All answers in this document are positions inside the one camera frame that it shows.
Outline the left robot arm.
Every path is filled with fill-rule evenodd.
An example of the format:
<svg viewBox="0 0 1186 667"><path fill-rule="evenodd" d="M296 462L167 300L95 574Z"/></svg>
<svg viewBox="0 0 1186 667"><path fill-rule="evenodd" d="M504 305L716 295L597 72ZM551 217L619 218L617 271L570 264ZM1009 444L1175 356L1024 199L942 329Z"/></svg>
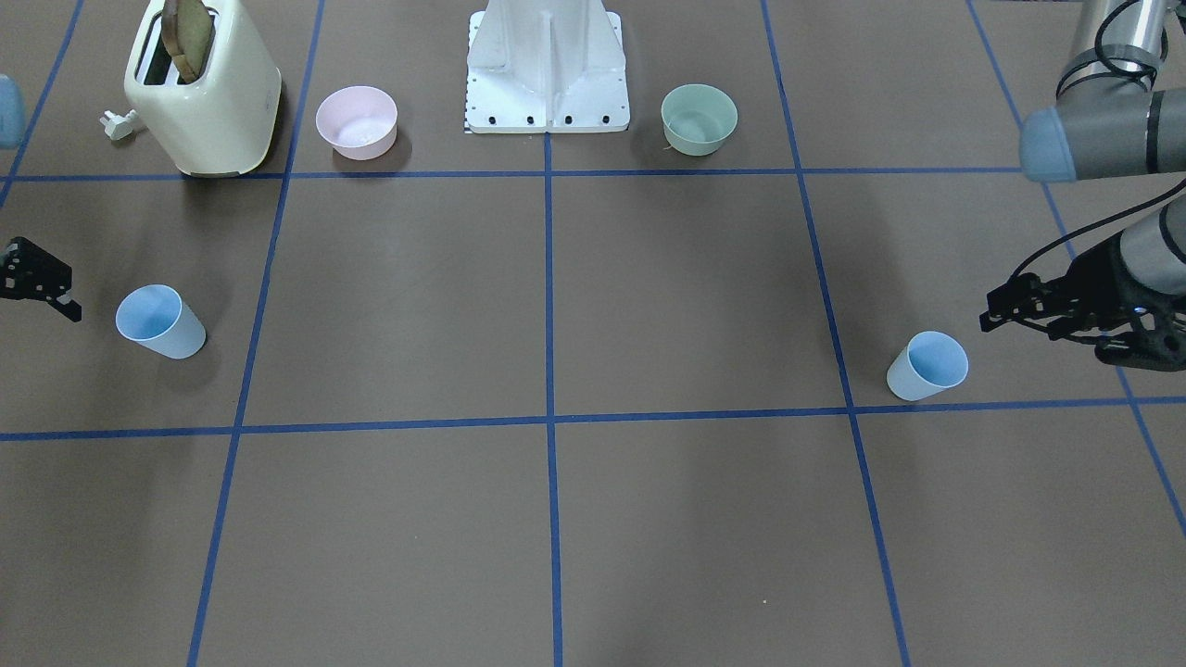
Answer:
<svg viewBox="0 0 1186 667"><path fill-rule="evenodd" d="M1026 117L1019 141L1029 182L1059 184L1182 171L1182 88L1159 89L1177 1L1086 1L1056 101ZM1018 322L1052 339L1182 320L1182 186L1115 214L1139 222L1042 280L1035 252L987 296L981 329Z"/></svg>

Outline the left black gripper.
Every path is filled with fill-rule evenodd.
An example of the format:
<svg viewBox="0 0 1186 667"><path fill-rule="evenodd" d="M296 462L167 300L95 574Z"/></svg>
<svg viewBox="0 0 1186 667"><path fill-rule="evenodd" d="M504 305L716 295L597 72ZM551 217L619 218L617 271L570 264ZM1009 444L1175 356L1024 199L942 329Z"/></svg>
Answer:
<svg viewBox="0 0 1186 667"><path fill-rule="evenodd" d="M1075 258L1064 277L1048 282L1045 301L1039 277L1010 277L991 290L978 328L990 333L1015 324L1042 336L1109 336L1131 323L1121 298L1127 279L1120 244L1093 246Z"/></svg>

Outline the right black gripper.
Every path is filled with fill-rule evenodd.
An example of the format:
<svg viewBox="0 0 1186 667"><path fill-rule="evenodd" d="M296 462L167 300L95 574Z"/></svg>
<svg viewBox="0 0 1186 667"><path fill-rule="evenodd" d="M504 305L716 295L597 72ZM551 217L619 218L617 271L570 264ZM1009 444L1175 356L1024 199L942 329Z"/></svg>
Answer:
<svg viewBox="0 0 1186 667"><path fill-rule="evenodd" d="M83 318L81 304L72 299L72 268L25 237L13 237L4 246L1 296L9 300L47 301L68 320Z"/></svg>

